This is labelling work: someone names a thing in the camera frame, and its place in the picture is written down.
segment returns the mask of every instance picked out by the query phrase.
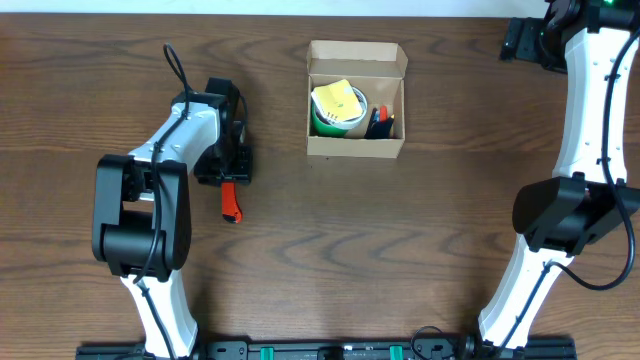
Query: red object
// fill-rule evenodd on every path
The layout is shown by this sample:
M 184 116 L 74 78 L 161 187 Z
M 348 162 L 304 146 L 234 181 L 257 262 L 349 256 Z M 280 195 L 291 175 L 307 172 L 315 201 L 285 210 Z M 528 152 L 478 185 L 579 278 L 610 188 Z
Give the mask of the red object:
M 242 210 L 236 200 L 235 183 L 222 183 L 222 217 L 232 224 L 242 221 Z
M 382 105 L 380 107 L 380 121 L 381 122 L 387 121 L 388 118 L 389 118 L 389 115 L 387 114 L 387 107 Z

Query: cardboard box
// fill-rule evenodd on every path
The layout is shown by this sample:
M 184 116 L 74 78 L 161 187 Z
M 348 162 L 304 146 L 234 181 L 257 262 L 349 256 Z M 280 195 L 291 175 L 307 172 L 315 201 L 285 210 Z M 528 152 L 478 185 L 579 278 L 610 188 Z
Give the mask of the cardboard box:
M 395 158 L 404 144 L 404 74 L 407 56 L 398 44 L 319 41 L 309 45 L 307 70 L 307 155 Z M 362 123 L 344 138 L 318 136 L 311 121 L 311 90 L 347 79 L 367 97 L 369 106 Z M 365 140 L 373 108 L 386 105 L 394 114 L 390 139 Z

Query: green object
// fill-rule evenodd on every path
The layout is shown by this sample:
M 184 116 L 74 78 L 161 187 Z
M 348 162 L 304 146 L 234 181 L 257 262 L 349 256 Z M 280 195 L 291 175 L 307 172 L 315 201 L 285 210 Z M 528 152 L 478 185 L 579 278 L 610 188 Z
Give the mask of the green object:
M 313 119 L 313 127 L 318 132 L 318 135 L 326 137 L 344 137 L 349 130 L 338 129 L 335 126 L 329 125 L 318 118 L 316 114 L 316 104 L 311 105 L 311 118 Z
M 402 354 L 402 346 L 393 345 L 389 347 L 389 352 L 391 353 L 391 360 L 404 360 Z
M 273 348 L 261 348 L 260 349 L 260 360 L 273 360 L 275 356 L 273 356 Z

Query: table surface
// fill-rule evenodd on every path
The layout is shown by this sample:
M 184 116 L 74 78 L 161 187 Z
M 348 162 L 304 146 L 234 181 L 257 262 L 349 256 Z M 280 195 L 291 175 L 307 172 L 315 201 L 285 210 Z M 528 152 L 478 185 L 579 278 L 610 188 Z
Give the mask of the table surface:
M 191 179 L 187 299 L 207 338 L 409 337 L 473 330 L 514 246 L 518 190 L 547 179 L 567 79 L 497 61 L 504 19 L 0 16 L 0 358 L 69 359 L 91 342 L 141 340 L 130 294 L 90 246 L 95 167 L 166 120 L 180 84 L 171 41 L 201 89 L 233 79 L 250 109 L 254 182 L 245 220 Z M 396 160 L 308 157 L 313 39 L 398 42 L 409 58 Z M 638 67 L 627 101 L 630 185 L 640 186 Z M 639 224 L 640 218 L 634 217 Z M 622 230 L 574 270 L 604 283 Z M 595 293 L 561 276 L 533 334 L 570 334 L 581 359 L 640 353 L 640 273 Z

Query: yellow object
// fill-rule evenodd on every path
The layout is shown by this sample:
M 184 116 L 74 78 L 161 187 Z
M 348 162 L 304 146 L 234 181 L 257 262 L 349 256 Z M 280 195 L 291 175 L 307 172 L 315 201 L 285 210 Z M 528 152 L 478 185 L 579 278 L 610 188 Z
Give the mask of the yellow object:
M 311 97 L 327 119 L 343 122 L 362 115 L 362 106 L 346 79 L 316 87 Z

